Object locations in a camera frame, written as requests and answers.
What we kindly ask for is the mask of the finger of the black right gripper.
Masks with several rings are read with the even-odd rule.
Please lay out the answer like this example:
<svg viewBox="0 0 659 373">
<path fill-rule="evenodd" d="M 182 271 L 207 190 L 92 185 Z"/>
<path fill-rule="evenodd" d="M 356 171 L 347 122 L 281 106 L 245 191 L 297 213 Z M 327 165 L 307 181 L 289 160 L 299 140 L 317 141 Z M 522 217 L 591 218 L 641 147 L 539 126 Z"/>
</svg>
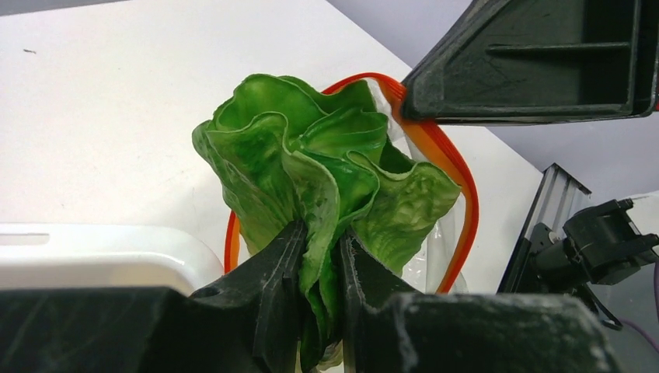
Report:
<svg viewBox="0 0 659 373">
<path fill-rule="evenodd" d="M 619 120 L 657 109 L 656 1 L 474 1 L 403 80 L 439 124 Z"/>
</svg>

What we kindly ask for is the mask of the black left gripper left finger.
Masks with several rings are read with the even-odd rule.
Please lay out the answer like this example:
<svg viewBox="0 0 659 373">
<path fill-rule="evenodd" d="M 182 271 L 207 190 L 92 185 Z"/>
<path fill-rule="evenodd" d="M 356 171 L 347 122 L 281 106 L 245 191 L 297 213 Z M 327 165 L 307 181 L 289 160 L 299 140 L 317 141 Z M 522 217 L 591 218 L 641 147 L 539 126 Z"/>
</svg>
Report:
<svg viewBox="0 0 659 373">
<path fill-rule="evenodd" d="M 1 293 L 3 372 L 293 372 L 307 229 L 289 223 L 191 295 L 167 287 Z"/>
</svg>

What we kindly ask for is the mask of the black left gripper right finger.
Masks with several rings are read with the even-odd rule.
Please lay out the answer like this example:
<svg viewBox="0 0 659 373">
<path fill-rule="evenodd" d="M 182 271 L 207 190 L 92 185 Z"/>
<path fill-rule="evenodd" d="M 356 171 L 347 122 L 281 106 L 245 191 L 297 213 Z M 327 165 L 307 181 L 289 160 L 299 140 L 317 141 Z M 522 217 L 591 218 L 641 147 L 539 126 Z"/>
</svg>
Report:
<svg viewBox="0 0 659 373">
<path fill-rule="evenodd" d="M 417 291 L 340 238 L 347 372 L 620 372 L 598 320 L 565 295 Z"/>
</svg>

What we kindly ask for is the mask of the clear orange-zip bag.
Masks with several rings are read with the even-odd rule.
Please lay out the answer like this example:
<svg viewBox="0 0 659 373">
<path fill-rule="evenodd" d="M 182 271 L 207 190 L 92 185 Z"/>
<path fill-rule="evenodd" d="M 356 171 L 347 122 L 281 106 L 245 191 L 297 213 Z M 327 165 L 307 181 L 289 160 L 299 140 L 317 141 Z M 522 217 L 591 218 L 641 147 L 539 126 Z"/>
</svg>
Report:
<svg viewBox="0 0 659 373">
<path fill-rule="evenodd" d="M 406 89 L 389 76 L 362 73 L 345 78 L 324 90 L 316 90 L 330 95 L 358 81 L 366 81 L 369 84 L 376 106 L 388 117 L 388 135 L 392 144 L 413 160 L 430 162 L 443 169 L 462 189 L 459 198 L 465 198 L 465 217 L 461 235 L 440 284 L 434 287 L 434 291 L 438 294 L 447 293 L 462 269 L 478 229 L 479 200 L 472 174 L 463 157 L 442 129 L 430 122 L 405 120 L 399 115 Z M 228 233 L 242 235 L 240 221 L 233 211 Z"/>
</svg>

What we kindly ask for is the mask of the green lettuce head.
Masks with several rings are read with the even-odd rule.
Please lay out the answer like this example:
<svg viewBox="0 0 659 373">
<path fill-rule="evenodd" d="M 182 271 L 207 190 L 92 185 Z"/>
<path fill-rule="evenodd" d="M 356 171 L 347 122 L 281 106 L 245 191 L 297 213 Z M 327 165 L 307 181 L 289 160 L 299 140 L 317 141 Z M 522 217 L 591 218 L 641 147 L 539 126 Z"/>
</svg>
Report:
<svg viewBox="0 0 659 373">
<path fill-rule="evenodd" d="M 389 119 L 366 81 L 323 94 L 293 76 L 245 78 L 192 133 L 197 154 L 221 180 L 251 254 L 291 221 L 308 229 L 298 286 L 310 311 L 302 324 L 303 371 L 338 362 L 336 242 L 352 228 L 394 274 L 420 251 L 461 187 L 441 168 L 396 148 Z"/>
</svg>

